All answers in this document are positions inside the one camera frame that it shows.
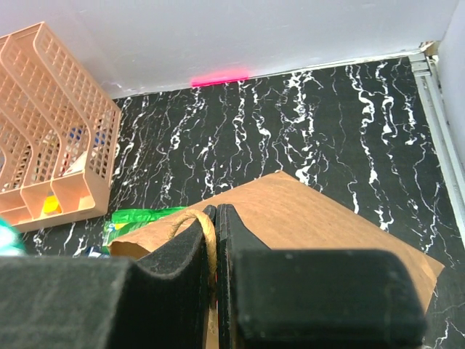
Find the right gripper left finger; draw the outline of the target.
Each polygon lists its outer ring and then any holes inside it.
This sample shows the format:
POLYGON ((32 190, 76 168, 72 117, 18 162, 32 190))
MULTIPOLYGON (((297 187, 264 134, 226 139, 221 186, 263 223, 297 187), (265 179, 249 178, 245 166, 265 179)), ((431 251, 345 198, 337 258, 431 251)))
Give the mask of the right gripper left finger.
POLYGON ((3 348, 204 348, 209 267, 193 222, 139 260, 1 259, 3 348))

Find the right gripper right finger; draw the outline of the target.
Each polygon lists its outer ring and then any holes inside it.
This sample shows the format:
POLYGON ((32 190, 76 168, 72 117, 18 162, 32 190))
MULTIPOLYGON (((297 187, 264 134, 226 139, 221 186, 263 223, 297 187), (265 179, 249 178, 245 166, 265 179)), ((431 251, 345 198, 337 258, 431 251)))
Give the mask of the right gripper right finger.
POLYGON ((401 260, 380 249, 271 249, 217 208, 221 348, 420 348, 426 316, 401 260))

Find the blue cookie snack pack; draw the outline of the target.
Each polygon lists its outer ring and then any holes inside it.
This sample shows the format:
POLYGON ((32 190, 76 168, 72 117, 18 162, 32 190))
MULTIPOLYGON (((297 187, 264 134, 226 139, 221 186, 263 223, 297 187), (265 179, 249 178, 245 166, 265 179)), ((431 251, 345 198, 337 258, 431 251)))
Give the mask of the blue cookie snack pack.
POLYGON ((97 247, 91 246, 87 249, 85 255, 91 258, 109 258, 110 255, 102 252, 97 247))

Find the brown paper bag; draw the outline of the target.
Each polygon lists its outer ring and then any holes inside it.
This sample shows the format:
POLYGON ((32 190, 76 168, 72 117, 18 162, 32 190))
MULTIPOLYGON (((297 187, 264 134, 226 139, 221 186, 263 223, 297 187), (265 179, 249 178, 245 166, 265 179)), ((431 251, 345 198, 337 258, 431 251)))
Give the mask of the brown paper bag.
POLYGON ((443 266, 284 172, 228 190, 117 238, 111 253, 137 260, 193 222, 201 225, 209 267, 207 331, 217 331, 217 208, 231 204, 244 225, 271 249, 380 249, 406 266, 425 312, 443 266))

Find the green chips bag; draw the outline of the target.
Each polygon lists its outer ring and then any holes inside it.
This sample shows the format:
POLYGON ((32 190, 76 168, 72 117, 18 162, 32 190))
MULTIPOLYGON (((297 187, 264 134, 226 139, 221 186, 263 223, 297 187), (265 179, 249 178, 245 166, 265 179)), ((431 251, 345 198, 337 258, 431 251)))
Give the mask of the green chips bag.
POLYGON ((138 228, 145 227, 170 214, 185 209, 185 206, 175 206, 165 209, 119 209, 105 221, 102 230, 102 251, 110 254, 110 243, 138 228))

